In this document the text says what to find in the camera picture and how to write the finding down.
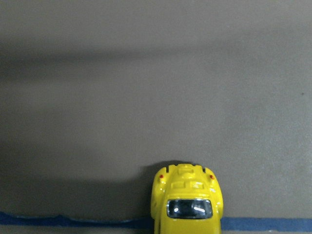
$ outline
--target toy car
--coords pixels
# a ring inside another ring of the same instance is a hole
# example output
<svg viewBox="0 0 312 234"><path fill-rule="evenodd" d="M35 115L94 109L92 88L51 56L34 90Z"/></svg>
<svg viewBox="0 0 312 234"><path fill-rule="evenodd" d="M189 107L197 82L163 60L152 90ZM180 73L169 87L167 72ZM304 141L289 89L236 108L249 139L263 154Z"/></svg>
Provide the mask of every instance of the toy car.
<svg viewBox="0 0 312 234"><path fill-rule="evenodd" d="M155 234L220 234L222 215L221 189L210 169L178 164L156 173L151 200Z"/></svg>

